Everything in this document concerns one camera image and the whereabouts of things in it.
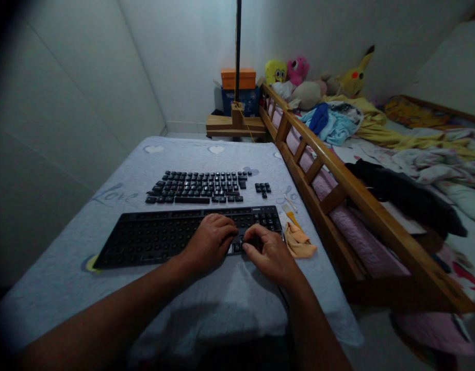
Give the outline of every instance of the black pole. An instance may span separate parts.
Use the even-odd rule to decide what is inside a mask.
[[[234,100],[239,101],[239,58],[241,57],[241,5],[242,1],[237,0],[237,20],[236,20],[236,96]]]

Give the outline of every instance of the keyboard brush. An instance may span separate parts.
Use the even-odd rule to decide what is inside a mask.
[[[301,226],[299,225],[299,223],[296,221],[296,218],[294,217],[294,213],[292,212],[291,208],[289,207],[289,205],[282,205],[282,209],[284,209],[286,215],[289,217],[289,219],[292,220],[292,222],[301,230],[303,231],[303,229],[301,228]]]

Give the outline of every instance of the light blue bedsheet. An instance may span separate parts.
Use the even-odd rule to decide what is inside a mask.
[[[0,325],[17,351],[78,311],[139,278],[156,266],[91,273],[88,259],[100,252],[125,212],[224,208],[228,205],[149,205],[146,191],[166,170],[186,172],[252,171],[244,203],[276,205],[284,193],[294,202],[296,219],[318,251],[298,260],[339,341],[360,345],[363,337],[337,276],[274,144],[213,142],[150,137],[128,156],[108,181],[70,221],[46,252],[0,303]],[[263,200],[255,182],[268,182]],[[277,287],[245,256],[227,257],[212,274],[177,296],[146,328],[129,352],[132,363],[160,353],[197,362],[213,345],[242,342],[259,335],[284,334],[287,312]]]

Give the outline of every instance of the blue box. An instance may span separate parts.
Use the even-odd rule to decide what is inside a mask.
[[[239,89],[239,100],[244,107],[244,117],[259,116],[259,87],[255,89]],[[223,113],[225,116],[232,114],[234,90],[222,89]]]

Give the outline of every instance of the pink plush toy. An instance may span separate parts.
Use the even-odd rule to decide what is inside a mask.
[[[297,57],[294,61],[287,63],[287,76],[289,76],[290,82],[299,86],[303,82],[309,71],[309,63],[306,62],[306,58]]]

